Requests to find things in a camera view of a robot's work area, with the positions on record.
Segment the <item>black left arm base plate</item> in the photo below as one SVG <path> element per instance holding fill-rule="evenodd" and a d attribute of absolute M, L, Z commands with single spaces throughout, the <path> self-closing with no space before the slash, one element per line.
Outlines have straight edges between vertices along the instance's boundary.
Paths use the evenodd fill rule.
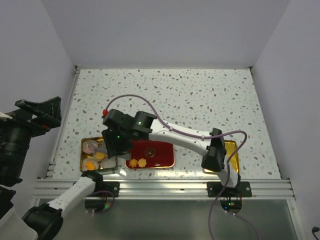
<path fill-rule="evenodd" d="M 102 181 L 96 183 L 94 193 L 108 191 L 111 192 L 115 198 L 119 196 L 120 191 L 120 182 L 118 181 Z"/>

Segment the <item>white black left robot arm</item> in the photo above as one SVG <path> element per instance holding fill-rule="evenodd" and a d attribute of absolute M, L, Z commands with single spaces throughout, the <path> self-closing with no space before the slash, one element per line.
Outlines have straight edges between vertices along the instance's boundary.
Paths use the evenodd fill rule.
<path fill-rule="evenodd" d="M 85 171 L 57 198 L 31 207 L 20 217 L 12 202 L 22 182 L 21 172 L 32 138 L 45 135 L 62 123 L 61 98 L 43 102 L 21 99 L 16 110 L 0 114 L 0 238 L 2 240 L 52 240 L 65 216 L 85 197 L 103 193 L 103 176 Z"/>

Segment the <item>silver metal tongs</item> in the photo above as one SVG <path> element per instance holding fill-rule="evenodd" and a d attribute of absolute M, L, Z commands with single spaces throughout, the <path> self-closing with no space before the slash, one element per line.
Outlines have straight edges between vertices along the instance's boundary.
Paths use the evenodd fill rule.
<path fill-rule="evenodd" d="M 107 154 L 107 156 L 110 157 L 110 154 L 108 153 L 108 150 L 105 148 L 101 148 L 101 147 L 95 147 L 95 153 L 96 152 L 101 152 L 101 153 L 105 153 Z M 131 159 L 131 153 L 129 152 L 125 152 L 124 154 L 120 154 L 118 155 L 118 157 L 125 159 L 125 160 L 130 160 Z"/>

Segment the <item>yellow swirl cookie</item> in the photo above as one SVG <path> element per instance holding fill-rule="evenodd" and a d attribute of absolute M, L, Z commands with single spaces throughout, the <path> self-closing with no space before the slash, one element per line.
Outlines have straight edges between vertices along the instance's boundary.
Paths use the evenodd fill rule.
<path fill-rule="evenodd" d="M 127 164 L 129 168 L 136 168 L 138 165 L 138 161 L 136 159 L 131 159 Z"/>

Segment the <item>yellow flower cookie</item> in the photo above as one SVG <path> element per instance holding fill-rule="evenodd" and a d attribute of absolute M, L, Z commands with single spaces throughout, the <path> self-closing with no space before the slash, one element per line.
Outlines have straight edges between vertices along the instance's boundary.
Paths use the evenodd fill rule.
<path fill-rule="evenodd" d="M 144 158 L 141 158 L 141 159 L 138 160 L 137 163 L 138 163 L 138 166 L 139 166 L 140 168 L 144 168 L 144 167 L 147 165 L 147 160 L 144 159 Z"/>

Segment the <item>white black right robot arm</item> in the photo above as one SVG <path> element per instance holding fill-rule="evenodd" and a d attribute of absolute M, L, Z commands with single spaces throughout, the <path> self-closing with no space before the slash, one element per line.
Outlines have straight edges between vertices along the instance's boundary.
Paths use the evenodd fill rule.
<path fill-rule="evenodd" d="M 163 122 L 154 114 L 138 111 L 130 116 L 119 110 L 103 110 L 102 123 L 107 128 L 102 137 L 109 157 L 124 155 L 137 141 L 164 142 L 189 149 L 202 156 L 201 167 L 217 174 L 227 196 L 240 190 L 240 175 L 230 166 L 222 131 L 187 129 Z"/>

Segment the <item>round yellow biscuit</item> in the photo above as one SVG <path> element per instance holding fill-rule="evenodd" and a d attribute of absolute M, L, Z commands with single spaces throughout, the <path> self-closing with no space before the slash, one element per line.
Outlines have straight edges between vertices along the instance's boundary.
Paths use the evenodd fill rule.
<path fill-rule="evenodd" d="M 106 154 L 102 153 L 102 152 L 96 152 L 94 155 L 95 159 L 97 159 L 98 161 L 102 161 L 105 157 Z"/>

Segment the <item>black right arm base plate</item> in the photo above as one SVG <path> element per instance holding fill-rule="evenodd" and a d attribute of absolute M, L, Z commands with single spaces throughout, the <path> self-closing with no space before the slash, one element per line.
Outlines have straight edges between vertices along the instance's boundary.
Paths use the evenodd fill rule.
<path fill-rule="evenodd" d="M 251 185 L 248 181 L 241 181 L 236 188 L 226 187 L 223 189 L 223 185 L 220 182 L 210 181 L 206 183 L 207 195 L 209 198 L 250 198 L 252 197 Z"/>

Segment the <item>pink round cookie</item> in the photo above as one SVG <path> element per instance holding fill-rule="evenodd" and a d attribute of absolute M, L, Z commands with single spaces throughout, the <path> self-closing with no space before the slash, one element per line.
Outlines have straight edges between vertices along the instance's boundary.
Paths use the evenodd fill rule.
<path fill-rule="evenodd" d="M 89 143 L 85 146 L 84 152 L 86 152 L 87 154 L 94 154 L 95 153 L 95 145 L 93 145 L 92 143 Z"/>

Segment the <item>orange leaf cookie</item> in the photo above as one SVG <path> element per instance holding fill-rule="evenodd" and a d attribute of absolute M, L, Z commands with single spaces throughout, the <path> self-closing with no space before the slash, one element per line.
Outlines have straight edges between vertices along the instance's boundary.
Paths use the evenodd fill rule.
<path fill-rule="evenodd" d="M 92 161 L 87 161 L 84 166 L 88 171 L 96 170 L 96 165 Z"/>

